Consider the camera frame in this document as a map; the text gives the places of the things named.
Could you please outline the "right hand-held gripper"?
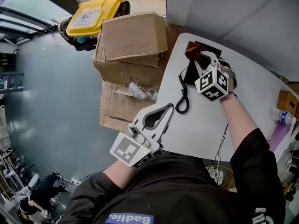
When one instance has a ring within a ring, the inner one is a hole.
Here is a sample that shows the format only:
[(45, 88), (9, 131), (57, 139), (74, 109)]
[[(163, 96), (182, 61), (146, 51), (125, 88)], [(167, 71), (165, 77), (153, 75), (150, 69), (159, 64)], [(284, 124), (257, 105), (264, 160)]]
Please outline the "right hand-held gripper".
[(221, 71), (221, 64), (215, 53), (201, 51), (201, 56), (209, 59), (209, 64), (194, 60), (195, 68), (200, 76), (195, 81), (198, 94), (209, 101), (216, 101), (228, 95), (228, 77)]

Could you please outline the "black framed glass doors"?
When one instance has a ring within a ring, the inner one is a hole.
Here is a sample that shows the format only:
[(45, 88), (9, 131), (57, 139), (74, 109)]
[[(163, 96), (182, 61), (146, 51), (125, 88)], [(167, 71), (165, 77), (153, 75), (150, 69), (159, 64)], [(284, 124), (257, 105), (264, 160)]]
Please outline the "black framed glass doors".
[(73, 15), (78, 0), (6, 0), (0, 4), (0, 39), (32, 39), (56, 30)]

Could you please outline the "flattened cardboard box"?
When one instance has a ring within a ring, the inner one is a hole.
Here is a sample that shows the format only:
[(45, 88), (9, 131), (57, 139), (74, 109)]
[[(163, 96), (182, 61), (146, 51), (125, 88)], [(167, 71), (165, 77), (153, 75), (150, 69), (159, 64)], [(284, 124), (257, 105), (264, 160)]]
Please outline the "flattened cardboard box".
[(102, 94), (100, 97), (100, 125), (124, 132), (137, 113), (156, 103), (149, 97), (140, 99), (134, 97), (129, 91), (129, 85), (135, 84), (144, 93), (154, 86), (160, 86), (162, 80), (151, 81), (148, 84), (131, 81), (126, 84), (102, 81)]

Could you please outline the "purple cloth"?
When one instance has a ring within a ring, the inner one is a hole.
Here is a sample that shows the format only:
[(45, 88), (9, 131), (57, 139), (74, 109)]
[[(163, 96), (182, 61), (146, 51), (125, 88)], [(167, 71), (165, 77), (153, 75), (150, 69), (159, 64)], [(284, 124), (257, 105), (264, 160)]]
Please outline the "purple cloth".
[(287, 125), (282, 122), (278, 122), (268, 138), (268, 143), (270, 146), (270, 151), (275, 155), (276, 162), (280, 159), (283, 151), (281, 152), (279, 147), (285, 147), (285, 144), (288, 142), (290, 135), (292, 133), (293, 126)]

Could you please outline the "clear plastic water bottle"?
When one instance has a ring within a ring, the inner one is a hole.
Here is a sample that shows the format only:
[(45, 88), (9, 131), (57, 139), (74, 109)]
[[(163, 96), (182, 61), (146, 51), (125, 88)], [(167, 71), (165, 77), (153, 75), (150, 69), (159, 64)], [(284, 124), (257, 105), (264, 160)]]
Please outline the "clear plastic water bottle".
[(283, 111), (278, 108), (271, 108), (269, 115), (273, 121), (281, 122), (286, 125), (294, 125), (297, 121), (290, 112)]

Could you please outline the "person's right forearm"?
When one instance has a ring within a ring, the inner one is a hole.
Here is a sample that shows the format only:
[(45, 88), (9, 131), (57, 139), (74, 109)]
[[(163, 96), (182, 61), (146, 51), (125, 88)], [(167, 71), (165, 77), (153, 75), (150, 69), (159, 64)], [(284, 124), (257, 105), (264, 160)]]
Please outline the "person's right forearm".
[(220, 104), (227, 118), (233, 148), (236, 150), (246, 136), (258, 127), (238, 97), (227, 95), (220, 100)]

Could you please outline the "red-brown cloth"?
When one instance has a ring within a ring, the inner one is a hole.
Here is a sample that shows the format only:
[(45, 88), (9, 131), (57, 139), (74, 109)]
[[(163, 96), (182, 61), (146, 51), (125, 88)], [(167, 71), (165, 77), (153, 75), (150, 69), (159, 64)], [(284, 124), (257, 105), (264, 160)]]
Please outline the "red-brown cloth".
[(189, 41), (185, 49), (185, 56), (189, 61), (195, 60), (199, 63), (202, 70), (206, 70), (209, 66), (209, 59), (201, 56), (200, 52), (208, 51), (199, 43)]

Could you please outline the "wicker basket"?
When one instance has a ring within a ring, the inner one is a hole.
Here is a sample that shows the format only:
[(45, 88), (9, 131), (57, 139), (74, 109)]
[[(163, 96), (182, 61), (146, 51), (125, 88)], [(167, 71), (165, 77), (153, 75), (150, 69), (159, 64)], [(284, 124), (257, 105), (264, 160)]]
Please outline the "wicker basket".
[(281, 90), (279, 92), (277, 108), (282, 111), (290, 112), (299, 120), (299, 101), (291, 91)]

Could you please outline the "yellow lid trash bin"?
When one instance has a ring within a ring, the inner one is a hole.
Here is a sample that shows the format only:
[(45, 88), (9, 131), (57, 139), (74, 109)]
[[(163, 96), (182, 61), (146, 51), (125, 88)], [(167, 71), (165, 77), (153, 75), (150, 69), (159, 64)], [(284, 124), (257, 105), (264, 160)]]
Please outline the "yellow lid trash bin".
[(96, 48), (98, 34), (104, 20), (130, 14), (127, 0), (91, 0), (78, 5), (75, 14), (60, 22), (60, 35), (77, 51)]

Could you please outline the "large cardboard box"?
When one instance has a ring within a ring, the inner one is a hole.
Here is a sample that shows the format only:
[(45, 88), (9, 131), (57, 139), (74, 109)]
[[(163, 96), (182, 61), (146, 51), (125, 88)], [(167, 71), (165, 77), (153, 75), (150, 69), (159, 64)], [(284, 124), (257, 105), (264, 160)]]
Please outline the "large cardboard box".
[(105, 59), (103, 41), (101, 37), (98, 37), (93, 58), (94, 67), (100, 73), (104, 81), (118, 84), (135, 82), (143, 87), (160, 85), (171, 52), (181, 32), (181, 27), (172, 24), (166, 25), (168, 49), (162, 53), (162, 57), (157, 66), (144, 66), (120, 61), (107, 62)]

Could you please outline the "person's left forearm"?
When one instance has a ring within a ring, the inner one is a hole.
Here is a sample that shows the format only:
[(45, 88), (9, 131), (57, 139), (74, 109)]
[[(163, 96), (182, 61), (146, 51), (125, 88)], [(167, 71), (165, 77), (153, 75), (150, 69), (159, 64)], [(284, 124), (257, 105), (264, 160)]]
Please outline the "person's left forearm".
[(120, 189), (125, 189), (135, 175), (135, 169), (128, 167), (121, 161), (116, 161), (106, 168), (103, 173)]

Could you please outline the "black desk telephone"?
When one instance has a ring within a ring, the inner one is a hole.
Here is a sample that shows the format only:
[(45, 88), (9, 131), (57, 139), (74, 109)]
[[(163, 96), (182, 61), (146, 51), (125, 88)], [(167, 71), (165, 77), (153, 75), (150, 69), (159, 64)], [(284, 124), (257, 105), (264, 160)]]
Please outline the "black desk telephone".
[[(224, 66), (228, 66), (229, 68), (231, 68), (230, 65), (229, 65), (227, 62), (225, 62), (225, 61), (220, 57), (220, 55), (221, 55), (221, 50), (216, 49), (216, 48), (214, 48), (214, 47), (212, 47), (212, 46), (206, 45), (206, 44), (204, 44), (204, 43), (200, 43), (200, 42), (198, 42), (198, 41), (195, 41), (195, 42), (201, 44), (202, 46), (204, 46), (208, 51), (215, 53), (216, 56), (217, 56), (217, 58), (218, 58), (218, 60), (219, 60), (219, 62), (220, 62), (220, 64), (222, 64), (222, 65), (224, 65)], [(199, 79), (199, 78), (200, 78), (200, 76), (198, 75), (198, 72), (197, 72), (197, 70), (196, 70), (196, 68), (195, 68), (195, 65), (194, 65), (193, 60), (192, 60), (192, 61), (189, 61), (189, 65), (188, 65), (188, 67), (187, 67), (187, 71), (186, 71), (186, 74), (185, 74), (184, 82), (185, 82), (186, 84), (195, 86), (195, 81), (196, 81), (197, 79)]]

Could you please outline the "yellow round hoop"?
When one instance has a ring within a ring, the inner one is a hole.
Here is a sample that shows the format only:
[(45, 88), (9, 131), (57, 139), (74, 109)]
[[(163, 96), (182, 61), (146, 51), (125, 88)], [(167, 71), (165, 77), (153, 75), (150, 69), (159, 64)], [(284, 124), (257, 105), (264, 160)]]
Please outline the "yellow round hoop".
[(223, 189), (230, 190), (235, 188), (235, 180), (233, 171), (223, 165), (207, 165), (205, 166), (210, 177)]

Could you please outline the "person's black shirt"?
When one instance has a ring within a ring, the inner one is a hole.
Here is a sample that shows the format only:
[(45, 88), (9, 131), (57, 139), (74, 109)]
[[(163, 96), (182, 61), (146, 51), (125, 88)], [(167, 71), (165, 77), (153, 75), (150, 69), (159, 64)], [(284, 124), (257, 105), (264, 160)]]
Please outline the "person's black shirt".
[(95, 174), (74, 191), (61, 224), (283, 224), (275, 155), (259, 129), (230, 160), (237, 191), (219, 187), (199, 158), (158, 154), (121, 189)]

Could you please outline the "small cardboard box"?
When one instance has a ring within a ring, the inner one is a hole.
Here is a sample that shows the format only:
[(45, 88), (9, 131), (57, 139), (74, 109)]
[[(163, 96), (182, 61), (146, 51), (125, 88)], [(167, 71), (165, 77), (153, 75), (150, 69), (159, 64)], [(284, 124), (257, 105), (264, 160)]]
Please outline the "small cardboard box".
[(124, 15), (105, 20), (101, 38), (107, 61), (155, 56), (168, 49), (164, 18), (155, 12)]

